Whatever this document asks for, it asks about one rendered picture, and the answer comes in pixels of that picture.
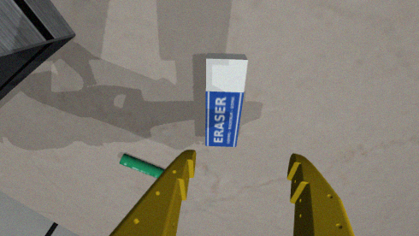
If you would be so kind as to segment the white and blue eraser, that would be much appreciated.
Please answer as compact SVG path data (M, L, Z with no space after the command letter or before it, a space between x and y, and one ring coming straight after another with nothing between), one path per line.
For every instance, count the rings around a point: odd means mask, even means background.
M248 59L207 53L205 146L236 147Z

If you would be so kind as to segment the green battery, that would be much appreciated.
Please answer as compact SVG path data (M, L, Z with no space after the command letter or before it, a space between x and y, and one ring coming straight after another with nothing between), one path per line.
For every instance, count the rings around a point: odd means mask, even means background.
M129 156L127 154L123 154L120 160L120 164L129 168L132 168L134 170L137 170L141 173L148 174L155 178L159 177L162 174L162 172L165 170L163 168L160 168L148 162L142 161L133 156Z

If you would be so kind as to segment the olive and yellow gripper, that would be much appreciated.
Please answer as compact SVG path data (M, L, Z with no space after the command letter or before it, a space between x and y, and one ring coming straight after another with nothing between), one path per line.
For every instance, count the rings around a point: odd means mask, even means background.
M195 150L180 153L109 236L176 236L195 165ZM295 204L293 236L355 236L341 199L306 157L291 155L287 179Z

